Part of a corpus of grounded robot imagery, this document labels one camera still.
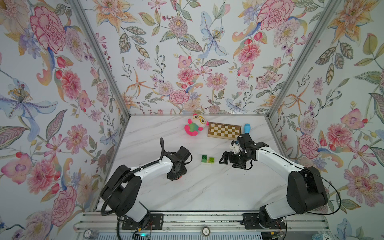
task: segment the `marble surface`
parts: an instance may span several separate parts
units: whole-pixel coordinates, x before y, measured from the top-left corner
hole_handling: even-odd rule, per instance
[[[255,210],[285,196],[286,182],[260,162],[246,171],[231,164],[219,164],[232,140],[207,137],[208,127],[195,137],[184,131],[188,116],[132,116],[112,166],[138,166],[159,158],[160,137],[166,151],[186,147],[194,157],[186,165],[187,173],[170,181],[166,174],[141,185],[137,199],[150,210]],[[251,125],[255,142],[265,142],[278,151],[266,120],[262,116],[207,116],[210,122]],[[215,158],[214,164],[202,164],[201,155]]]

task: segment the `wooden chessboard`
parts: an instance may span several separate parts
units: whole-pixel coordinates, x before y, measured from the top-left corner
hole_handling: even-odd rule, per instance
[[[208,128],[208,137],[217,137],[223,139],[237,140],[241,134],[241,126],[224,123],[210,122]]]

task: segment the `flower stem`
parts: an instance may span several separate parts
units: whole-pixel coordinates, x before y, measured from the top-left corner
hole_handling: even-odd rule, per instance
[[[19,120],[20,120],[20,122],[21,122],[26,128],[28,128],[29,131],[31,131],[31,128],[28,127],[28,125],[24,122],[24,120],[22,119],[21,116],[19,116]],[[37,135],[37,137],[38,137],[40,140],[42,140],[43,142],[48,143],[44,138],[40,137],[40,135]]]
[[[337,191],[340,192],[340,191],[342,191],[342,190],[348,190],[347,185],[342,186],[342,187],[339,188]],[[329,194],[329,196],[332,196],[333,194],[336,194],[336,191],[331,192],[331,193]]]

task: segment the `stuffed animal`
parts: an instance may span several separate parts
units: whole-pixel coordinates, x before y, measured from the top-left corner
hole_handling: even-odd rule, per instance
[[[203,128],[206,125],[209,125],[209,122],[204,119],[203,116],[193,114],[192,119],[188,119],[188,124],[185,125],[184,130],[191,136],[196,136],[197,135],[197,130],[202,131]]]

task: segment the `blue flower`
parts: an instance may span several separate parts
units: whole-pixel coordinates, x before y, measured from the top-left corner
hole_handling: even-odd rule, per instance
[[[219,56],[229,55],[229,53],[225,51],[225,48],[217,44],[217,42],[220,41],[224,35],[224,27],[221,26],[220,29],[216,28],[211,33],[211,24],[211,17],[208,15],[208,13],[202,12],[200,31],[204,35],[202,40],[207,44],[207,50],[204,53],[198,55],[198,58],[207,58],[211,49],[214,49]]]
[[[226,101],[227,101],[227,106],[229,107],[229,109],[231,111],[235,112],[235,114],[237,114],[238,112],[246,113],[249,111],[249,110],[246,110],[244,108],[241,108],[241,101],[238,101],[237,103],[233,103],[233,100],[229,99],[229,98],[227,98]]]
[[[3,109],[8,118],[15,116],[25,117],[30,125],[31,130],[28,134],[28,141],[32,142],[40,132],[40,127],[35,121],[38,113],[48,114],[56,109],[57,102],[42,101],[40,103],[30,103],[33,100],[30,90],[26,83],[13,78],[15,85],[8,85],[9,95],[14,99],[9,99],[0,94],[0,109]]]
[[[112,134],[111,129],[108,128],[108,133],[107,133],[108,137],[102,136],[100,138],[100,142],[104,143],[105,145],[108,145],[110,143],[112,143],[113,145],[117,145],[115,138],[117,137],[118,132],[119,132],[119,129],[117,129],[116,132],[114,134]]]

